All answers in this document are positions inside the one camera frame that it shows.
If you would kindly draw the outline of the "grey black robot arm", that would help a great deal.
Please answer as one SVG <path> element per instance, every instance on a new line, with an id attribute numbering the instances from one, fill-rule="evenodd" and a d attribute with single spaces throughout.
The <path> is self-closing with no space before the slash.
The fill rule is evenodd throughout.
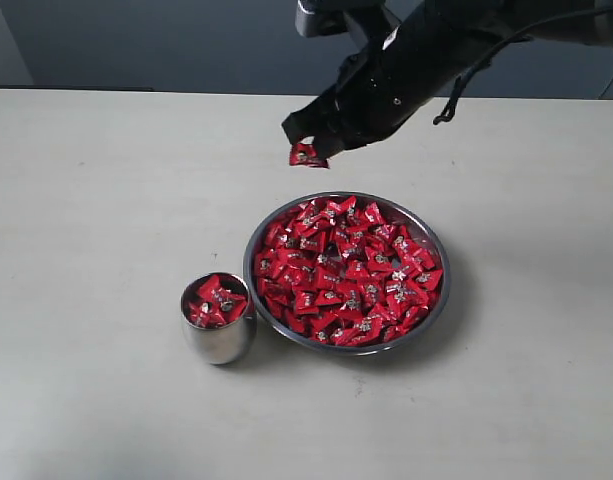
<path id="1" fill-rule="evenodd" d="M 305 38 L 348 33 L 360 48 L 282 123 L 290 165 L 315 168 L 389 138 L 445 85 L 452 90 L 433 122 L 451 121 L 467 85 L 509 45 L 613 48 L 613 1 L 427 0 L 403 20 L 383 1 L 300 1 L 295 24 Z"/>

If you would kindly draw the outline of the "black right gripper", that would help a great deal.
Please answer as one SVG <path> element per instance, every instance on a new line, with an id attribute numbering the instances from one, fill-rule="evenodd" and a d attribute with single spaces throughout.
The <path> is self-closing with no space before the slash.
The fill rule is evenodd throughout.
<path id="1" fill-rule="evenodd" d="M 499 1 L 420 3 L 335 95 L 321 94 L 283 120 L 287 140 L 312 137 L 316 157 L 328 160 L 390 137 L 501 39 L 500 10 Z"/>

